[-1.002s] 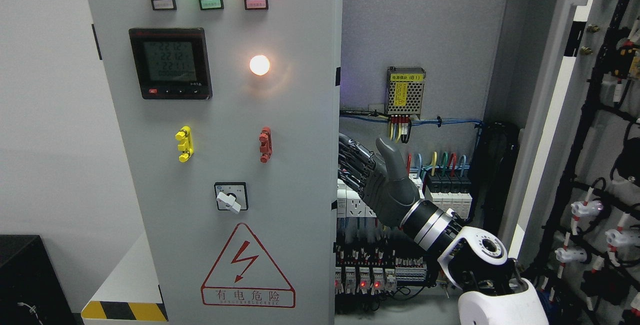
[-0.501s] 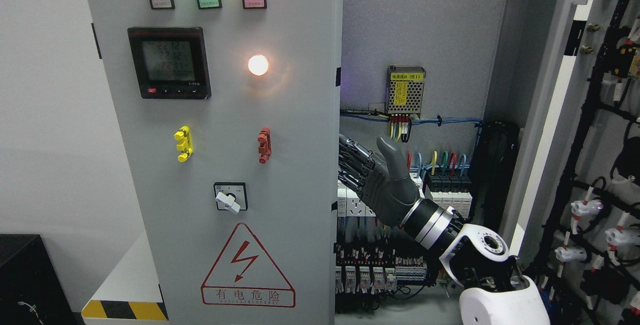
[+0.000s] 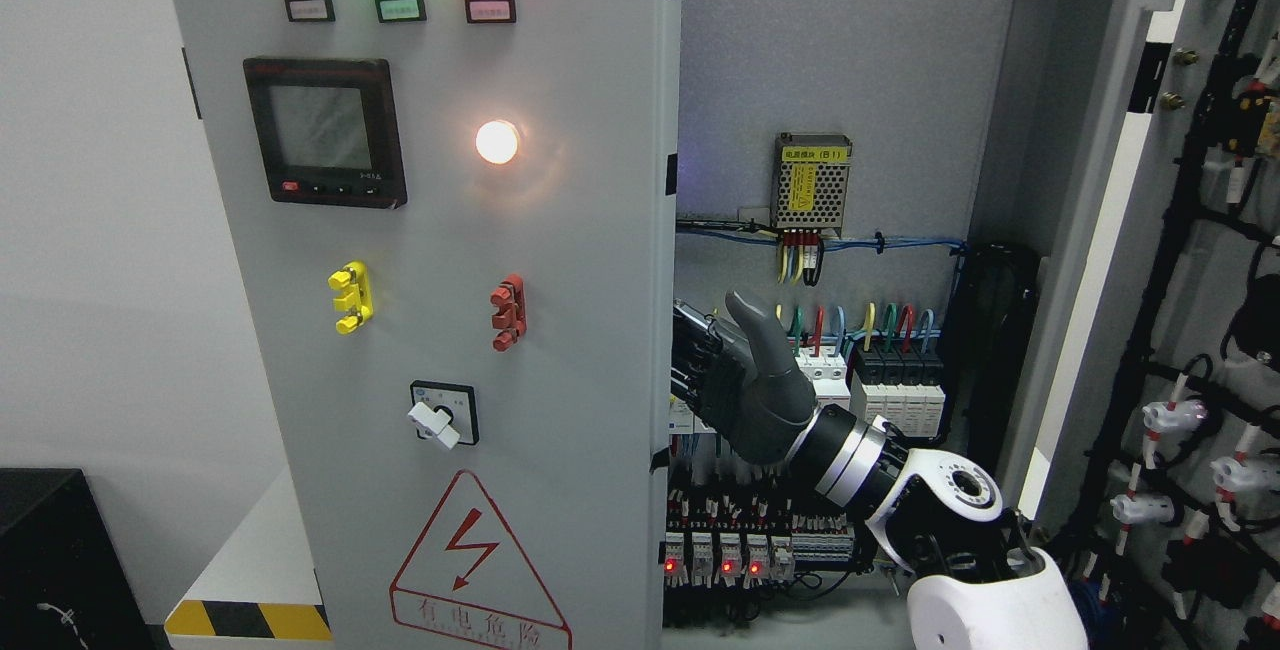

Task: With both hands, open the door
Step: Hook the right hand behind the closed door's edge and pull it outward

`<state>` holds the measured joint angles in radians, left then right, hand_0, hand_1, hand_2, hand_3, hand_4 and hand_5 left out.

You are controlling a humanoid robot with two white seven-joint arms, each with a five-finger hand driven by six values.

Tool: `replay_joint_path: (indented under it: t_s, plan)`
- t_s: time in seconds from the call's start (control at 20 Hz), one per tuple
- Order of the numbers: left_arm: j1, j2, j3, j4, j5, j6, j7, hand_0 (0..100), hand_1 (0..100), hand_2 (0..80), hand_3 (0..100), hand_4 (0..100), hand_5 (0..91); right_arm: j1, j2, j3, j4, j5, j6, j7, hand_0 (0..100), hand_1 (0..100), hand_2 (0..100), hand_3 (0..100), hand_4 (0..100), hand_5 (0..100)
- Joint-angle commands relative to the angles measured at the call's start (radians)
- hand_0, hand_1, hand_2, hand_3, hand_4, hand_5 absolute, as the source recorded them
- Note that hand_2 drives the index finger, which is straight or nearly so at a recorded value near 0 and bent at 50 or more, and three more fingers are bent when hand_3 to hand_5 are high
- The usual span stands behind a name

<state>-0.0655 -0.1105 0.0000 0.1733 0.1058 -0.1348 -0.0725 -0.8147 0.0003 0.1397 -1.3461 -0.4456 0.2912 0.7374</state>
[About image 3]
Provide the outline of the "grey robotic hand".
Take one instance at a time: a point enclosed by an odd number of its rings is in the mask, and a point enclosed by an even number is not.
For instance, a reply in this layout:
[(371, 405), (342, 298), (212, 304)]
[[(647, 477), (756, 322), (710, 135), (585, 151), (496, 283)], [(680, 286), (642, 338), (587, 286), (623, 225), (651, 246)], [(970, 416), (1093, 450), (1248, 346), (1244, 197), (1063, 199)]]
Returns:
[(812, 383), (763, 299), (728, 290), (724, 305), (728, 319), (675, 299), (671, 392), (744, 461), (808, 472), (803, 445), (817, 422)]

